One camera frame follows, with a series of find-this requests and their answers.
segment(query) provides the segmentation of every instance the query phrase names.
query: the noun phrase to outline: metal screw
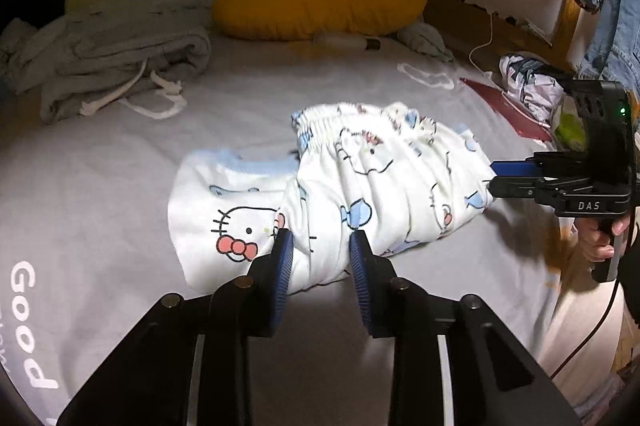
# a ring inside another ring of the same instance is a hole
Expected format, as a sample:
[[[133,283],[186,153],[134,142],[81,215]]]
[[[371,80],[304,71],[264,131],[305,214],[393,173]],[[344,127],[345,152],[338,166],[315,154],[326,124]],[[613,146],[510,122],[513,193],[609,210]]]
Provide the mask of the metal screw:
[[[182,300],[182,298],[180,298],[179,294],[172,293],[172,294],[165,294],[164,296],[162,296],[162,299],[160,300],[160,302],[162,303],[162,307],[171,309],[177,306],[178,304],[180,304],[180,300]]]
[[[482,307],[482,300],[475,294],[467,294],[462,297],[462,303],[470,309],[479,309]]]
[[[390,284],[391,284],[391,288],[394,291],[407,290],[409,288],[409,285],[410,285],[409,280],[406,280],[404,278],[398,278],[398,277],[391,278]]]
[[[249,289],[254,284],[251,276],[239,276],[234,280],[234,285],[239,289]]]

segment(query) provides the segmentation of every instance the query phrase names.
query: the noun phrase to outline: white pants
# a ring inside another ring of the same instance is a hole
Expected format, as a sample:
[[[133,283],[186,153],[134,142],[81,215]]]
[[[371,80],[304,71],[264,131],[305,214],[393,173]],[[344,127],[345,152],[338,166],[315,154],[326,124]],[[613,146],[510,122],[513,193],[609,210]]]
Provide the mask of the white pants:
[[[188,283],[210,293],[294,236],[289,293],[342,278],[349,237],[393,255],[449,234],[491,202],[494,173],[472,133],[400,103],[338,104],[292,115],[300,165],[194,152],[181,164],[169,231]]]

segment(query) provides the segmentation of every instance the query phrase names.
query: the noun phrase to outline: yellow pillow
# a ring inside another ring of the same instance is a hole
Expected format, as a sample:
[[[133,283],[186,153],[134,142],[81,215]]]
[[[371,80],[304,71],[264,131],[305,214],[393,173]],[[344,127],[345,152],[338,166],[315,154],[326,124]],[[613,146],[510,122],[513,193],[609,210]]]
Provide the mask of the yellow pillow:
[[[215,0],[218,28],[248,40],[307,40],[318,32],[384,36],[415,21],[427,0]]]

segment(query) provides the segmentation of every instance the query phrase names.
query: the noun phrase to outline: person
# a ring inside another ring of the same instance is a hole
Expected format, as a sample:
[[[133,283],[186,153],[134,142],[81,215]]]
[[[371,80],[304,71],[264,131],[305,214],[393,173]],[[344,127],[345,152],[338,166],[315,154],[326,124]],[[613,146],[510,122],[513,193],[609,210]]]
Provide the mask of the person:
[[[619,236],[629,227],[631,216],[626,215],[617,219],[611,226],[615,236]],[[604,261],[613,256],[613,244],[609,243],[609,236],[598,230],[598,221],[593,218],[576,218],[574,222],[578,230],[580,250],[589,261]]]

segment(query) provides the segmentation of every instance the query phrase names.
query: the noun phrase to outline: bed sheet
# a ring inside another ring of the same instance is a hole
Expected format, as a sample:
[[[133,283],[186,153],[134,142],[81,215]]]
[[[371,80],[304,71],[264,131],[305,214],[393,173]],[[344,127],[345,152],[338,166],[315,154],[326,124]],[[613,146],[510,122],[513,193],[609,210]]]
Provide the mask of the bed sheet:
[[[449,126],[465,124],[491,160],[530,155],[532,141],[459,76],[482,80],[391,40],[378,52],[340,55],[312,43],[212,36],[208,72],[185,85],[188,107],[178,116],[151,120],[115,103],[1,151],[0,361],[27,403],[54,424],[159,297],[197,295],[166,223],[175,172],[194,149],[283,158],[295,149],[295,110],[399,100]],[[393,263],[432,294],[479,294],[535,355],[558,298],[559,274],[545,263],[557,228],[534,203],[497,200]],[[256,424],[282,425],[284,411],[288,424],[386,424],[392,341],[366,336],[350,279],[290,297],[276,337],[251,346]]]

